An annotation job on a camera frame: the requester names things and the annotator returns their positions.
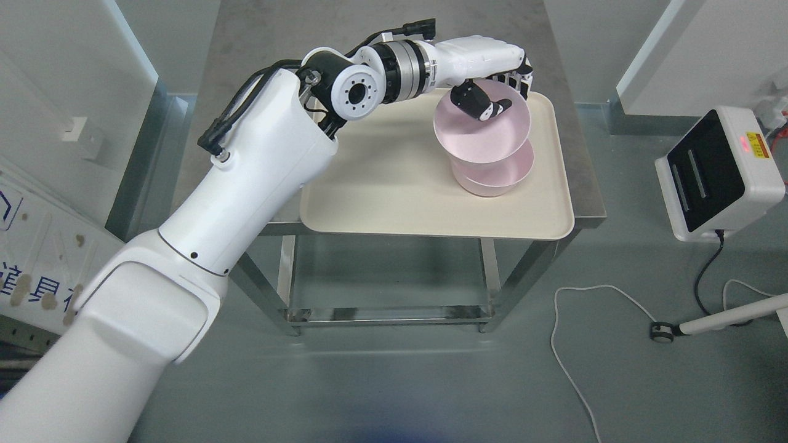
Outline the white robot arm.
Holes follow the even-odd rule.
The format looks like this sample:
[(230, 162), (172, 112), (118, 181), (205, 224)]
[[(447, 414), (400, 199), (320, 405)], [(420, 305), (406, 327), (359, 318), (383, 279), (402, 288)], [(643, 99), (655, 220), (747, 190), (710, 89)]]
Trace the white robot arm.
[[(158, 229), (121, 247), (71, 305), (67, 331), (2, 398), (3, 442), (126, 442), (170, 364), (200, 343), (229, 274), (283, 204), (323, 173), (347, 121), (430, 76), (428, 18), (348, 54), (316, 49), (250, 75), (199, 138), (211, 169)], [(412, 36), (422, 36), (413, 41)]]

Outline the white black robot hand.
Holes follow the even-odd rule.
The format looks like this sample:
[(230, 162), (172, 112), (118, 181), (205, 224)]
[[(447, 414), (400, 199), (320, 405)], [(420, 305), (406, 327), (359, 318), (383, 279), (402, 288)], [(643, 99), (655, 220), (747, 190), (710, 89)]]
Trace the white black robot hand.
[(521, 47), (478, 34), (427, 47), (430, 87), (450, 88), (451, 104), (468, 117), (488, 121), (513, 105), (512, 99), (491, 99), (476, 83), (478, 79), (494, 79), (528, 97), (534, 68)]

